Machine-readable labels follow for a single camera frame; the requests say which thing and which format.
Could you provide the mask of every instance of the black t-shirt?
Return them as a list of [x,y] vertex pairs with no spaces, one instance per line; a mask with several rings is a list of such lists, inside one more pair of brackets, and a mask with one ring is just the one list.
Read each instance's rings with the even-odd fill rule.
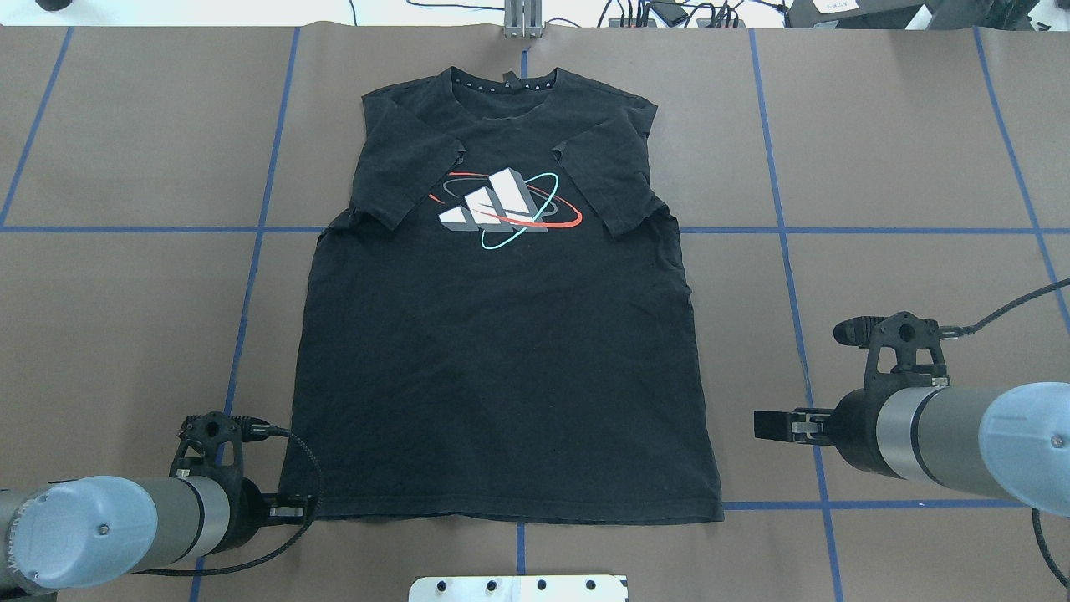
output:
[[[656,109],[561,68],[364,97],[293,401],[321,516],[723,520]],[[314,483],[291,446],[280,491]]]

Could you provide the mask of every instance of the teal orbit line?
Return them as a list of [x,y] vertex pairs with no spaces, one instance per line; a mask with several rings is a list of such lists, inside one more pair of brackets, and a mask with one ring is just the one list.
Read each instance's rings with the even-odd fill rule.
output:
[[[524,183],[528,184],[530,182],[538,180],[539,177],[541,177],[544,175],[552,175],[553,176],[553,189],[550,190],[550,194],[548,194],[546,196],[546,202],[542,203],[542,206],[540,206],[539,210],[536,211],[534,215],[532,215],[532,221],[538,219],[542,215],[542,212],[546,211],[546,207],[550,206],[550,201],[553,200],[553,197],[557,194],[557,186],[561,184],[561,177],[557,177],[556,173],[552,173],[550,171],[547,171],[546,173],[539,173],[538,175],[535,175],[534,177],[529,177],[529,179],[524,180]],[[483,233],[479,235],[479,244],[483,245],[483,247],[486,248],[487,250],[494,250],[494,249],[498,249],[498,248],[501,248],[501,247],[505,246],[506,244],[509,244],[510,242],[513,242],[514,240],[516,240],[518,235],[520,235],[520,234],[522,234],[522,233],[524,233],[526,231],[528,231],[528,226],[524,226],[523,228],[517,230],[516,233],[514,233],[509,237],[505,238],[504,242],[502,242],[500,244],[495,244],[494,246],[487,246],[487,230],[483,230]]]

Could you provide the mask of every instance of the white floor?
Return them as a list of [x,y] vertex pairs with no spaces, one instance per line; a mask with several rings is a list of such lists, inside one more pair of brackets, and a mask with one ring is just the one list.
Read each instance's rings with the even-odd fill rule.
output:
[[[502,5],[502,0],[457,0],[459,3]],[[622,0],[627,6],[629,0]],[[458,7],[421,7],[404,0],[353,0],[360,25],[453,26],[501,24],[501,11],[475,11]],[[583,27],[594,27],[603,3],[600,0],[545,0],[544,19],[564,17]],[[777,11],[753,1],[738,9],[748,27],[781,28]],[[48,13],[33,0],[0,0],[0,25],[37,26],[300,26],[314,21],[353,22],[348,0],[74,0],[71,6]],[[618,17],[616,3],[606,15]],[[698,16],[705,16],[706,10]],[[1055,6],[1055,0],[1041,0],[1030,15],[1034,22],[1070,30],[1070,11]]]

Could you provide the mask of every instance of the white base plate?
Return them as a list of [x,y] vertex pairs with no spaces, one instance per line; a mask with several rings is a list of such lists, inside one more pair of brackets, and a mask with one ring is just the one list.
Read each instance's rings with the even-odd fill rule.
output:
[[421,577],[409,602],[628,602],[624,575]]

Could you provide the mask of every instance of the neckline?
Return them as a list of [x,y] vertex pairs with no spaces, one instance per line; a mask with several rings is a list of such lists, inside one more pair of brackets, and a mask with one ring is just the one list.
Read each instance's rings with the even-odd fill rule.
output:
[[[453,108],[455,108],[459,114],[463,115],[465,120],[474,123],[507,124],[507,123],[518,123],[531,119],[533,115],[536,115],[540,112],[546,111],[547,107],[552,105],[560,95],[559,91],[561,87],[565,83],[565,80],[567,78],[566,73],[567,72],[565,70],[557,67],[551,71],[549,74],[544,75],[541,77],[517,78],[513,76],[506,79],[506,81],[492,81],[490,79],[484,79],[482,77],[476,77],[474,75],[465,73],[463,70],[459,67],[452,66],[443,71],[441,74],[439,74],[439,79],[441,80],[442,91],[446,95],[447,103]],[[506,117],[485,117],[472,112],[471,110],[469,110],[467,106],[464,106],[457,98],[455,89],[460,86],[463,86],[472,90],[477,90],[486,94],[501,94],[506,97],[524,94],[528,90],[531,91],[538,90],[539,92],[545,92],[546,90],[550,90],[550,92],[546,93],[546,97],[542,98],[542,102],[540,102],[539,104],[535,105],[534,107],[530,108],[529,110],[520,114],[506,115]],[[517,87],[521,88],[519,92],[515,91]]]

